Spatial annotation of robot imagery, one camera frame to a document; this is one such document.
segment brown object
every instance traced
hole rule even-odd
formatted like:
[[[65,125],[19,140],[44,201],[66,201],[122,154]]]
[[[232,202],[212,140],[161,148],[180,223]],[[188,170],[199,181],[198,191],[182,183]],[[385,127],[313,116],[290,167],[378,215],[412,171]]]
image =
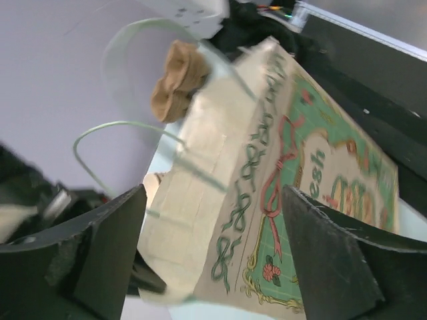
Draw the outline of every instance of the brown object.
[[[165,75],[151,95],[154,116],[163,123],[184,117],[191,102],[190,92],[203,85],[209,72],[209,65],[195,45],[175,40],[167,54]]]

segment shopping bag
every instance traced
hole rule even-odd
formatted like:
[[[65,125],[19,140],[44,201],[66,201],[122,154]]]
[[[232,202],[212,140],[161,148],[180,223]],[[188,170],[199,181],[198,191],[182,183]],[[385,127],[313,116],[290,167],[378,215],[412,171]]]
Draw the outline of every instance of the shopping bag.
[[[257,99],[231,77],[193,98],[138,244],[167,291],[140,294],[305,319],[280,190],[397,233],[397,169],[274,39],[236,69]]]

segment gray surface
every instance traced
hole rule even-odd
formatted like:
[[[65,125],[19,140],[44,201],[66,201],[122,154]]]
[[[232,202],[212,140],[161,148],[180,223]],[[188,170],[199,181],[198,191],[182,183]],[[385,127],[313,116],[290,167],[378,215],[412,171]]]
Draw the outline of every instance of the gray surface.
[[[149,96],[175,35],[147,31],[129,52],[140,110],[125,114],[103,90],[105,46],[128,23],[157,16],[132,0],[2,0],[0,2],[0,139],[52,180],[96,186],[71,152],[74,139],[107,121],[156,124]],[[84,140],[81,155],[117,191],[138,183],[159,135],[129,127]],[[123,320],[170,320],[164,307],[127,299]]]
[[[304,2],[427,50],[426,0],[308,0]]]

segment beige bag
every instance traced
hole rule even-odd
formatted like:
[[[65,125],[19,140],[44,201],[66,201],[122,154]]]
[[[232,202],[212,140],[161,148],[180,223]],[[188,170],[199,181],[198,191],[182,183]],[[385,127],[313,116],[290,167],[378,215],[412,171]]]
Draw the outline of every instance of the beige bag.
[[[397,232],[396,166],[273,39],[236,68],[259,101],[231,77],[195,96],[179,136],[187,148],[177,151],[159,184],[149,208],[157,217],[146,217],[138,244],[167,291],[141,297],[305,319],[280,190],[295,185],[324,205]]]

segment red ribbon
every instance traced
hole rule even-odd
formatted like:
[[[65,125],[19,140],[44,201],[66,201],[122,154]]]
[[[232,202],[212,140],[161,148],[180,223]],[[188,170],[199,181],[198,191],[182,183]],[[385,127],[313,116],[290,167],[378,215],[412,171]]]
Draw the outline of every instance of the red ribbon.
[[[270,226],[272,228],[273,238],[274,238],[274,255],[276,253],[279,254],[280,259],[282,260],[282,247],[280,246],[280,238],[279,231],[274,222],[274,218],[276,218],[280,212],[282,211],[282,199],[280,199],[280,189],[282,188],[281,179],[280,179],[280,171],[283,169],[284,163],[288,160],[294,160],[298,156],[298,148],[296,146],[295,141],[295,130],[298,127],[301,127],[304,124],[304,117],[300,115],[297,121],[291,122],[288,117],[285,115],[282,117],[279,124],[279,139],[280,139],[280,157],[276,162],[276,168],[273,170],[272,174],[267,179],[261,190],[261,201],[260,207],[261,212],[266,215],[266,217],[270,221]],[[283,138],[283,130],[285,123],[289,123],[291,125],[290,139],[291,146],[288,152],[284,152],[285,150],[285,142]],[[268,199],[266,203],[266,193],[268,188],[273,185],[274,189],[272,195]],[[277,201],[277,206],[273,209],[273,202]]]

